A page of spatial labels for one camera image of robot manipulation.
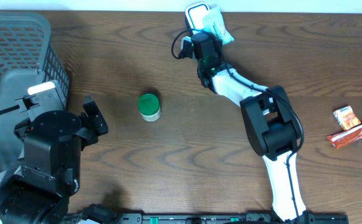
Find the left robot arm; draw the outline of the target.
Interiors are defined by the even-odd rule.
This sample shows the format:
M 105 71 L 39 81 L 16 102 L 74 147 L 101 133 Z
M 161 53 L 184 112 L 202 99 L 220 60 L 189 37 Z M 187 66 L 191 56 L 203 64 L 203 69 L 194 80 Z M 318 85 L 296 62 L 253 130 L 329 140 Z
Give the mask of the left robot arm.
M 80 115 L 52 107 L 54 90 L 18 100 L 28 117 L 15 136 L 24 156 L 14 161 L 0 183 L 0 223 L 62 223 L 69 198 L 80 188 L 80 154 L 108 132 L 95 101 L 86 96 Z

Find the red Top snack bar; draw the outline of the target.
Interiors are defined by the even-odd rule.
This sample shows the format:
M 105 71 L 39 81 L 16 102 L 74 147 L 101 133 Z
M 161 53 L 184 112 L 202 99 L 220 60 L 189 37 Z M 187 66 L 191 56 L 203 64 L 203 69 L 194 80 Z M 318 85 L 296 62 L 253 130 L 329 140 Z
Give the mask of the red Top snack bar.
M 326 137 L 331 145 L 337 149 L 347 146 L 357 140 L 362 139 L 362 124 L 355 126 L 347 131 L 343 131 Z

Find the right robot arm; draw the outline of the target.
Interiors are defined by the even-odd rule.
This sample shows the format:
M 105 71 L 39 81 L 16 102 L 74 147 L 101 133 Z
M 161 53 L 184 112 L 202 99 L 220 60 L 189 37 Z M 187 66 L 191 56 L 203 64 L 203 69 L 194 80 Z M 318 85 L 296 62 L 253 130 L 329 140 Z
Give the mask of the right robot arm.
M 296 165 L 304 133 L 285 90 L 257 85 L 239 75 L 226 62 L 221 40 L 206 31 L 194 32 L 183 49 L 198 61 L 202 85 L 241 109 L 249 144 L 267 168 L 272 210 L 283 222 L 297 221 L 306 210 Z

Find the light blue wipes pack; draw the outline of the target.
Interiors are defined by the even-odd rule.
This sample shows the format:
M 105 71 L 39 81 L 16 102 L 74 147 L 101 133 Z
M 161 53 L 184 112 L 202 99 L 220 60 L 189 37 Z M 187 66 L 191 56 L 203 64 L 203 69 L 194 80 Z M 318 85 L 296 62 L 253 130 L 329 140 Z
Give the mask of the light blue wipes pack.
M 217 39 L 222 40 L 222 44 L 226 45 L 234 41 L 233 36 L 226 29 L 224 18 L 221 14 L 220 7 L 211 8 L 203 17 L 202 23 L 206 32 L 212 33 Z

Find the small orange carton box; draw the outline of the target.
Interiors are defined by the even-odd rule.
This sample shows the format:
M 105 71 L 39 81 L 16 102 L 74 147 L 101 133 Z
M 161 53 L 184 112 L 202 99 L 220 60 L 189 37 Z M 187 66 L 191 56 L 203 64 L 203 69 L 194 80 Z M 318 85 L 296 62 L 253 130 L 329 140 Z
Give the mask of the small orange carton box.
M 334 110 L 333 115 L 344 131 L 361 124 L 350 105 Z

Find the green lid jar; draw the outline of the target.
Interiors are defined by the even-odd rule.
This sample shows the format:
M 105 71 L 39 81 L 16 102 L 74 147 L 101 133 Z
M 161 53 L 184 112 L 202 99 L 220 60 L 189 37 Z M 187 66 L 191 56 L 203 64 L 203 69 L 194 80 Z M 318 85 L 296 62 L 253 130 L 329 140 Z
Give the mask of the green lid jar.
M 161 116 L 160 101 L 156 95 L 151 93 L 139 97 L 138 109 L 141 117 L 148 122 L 156 121 Z

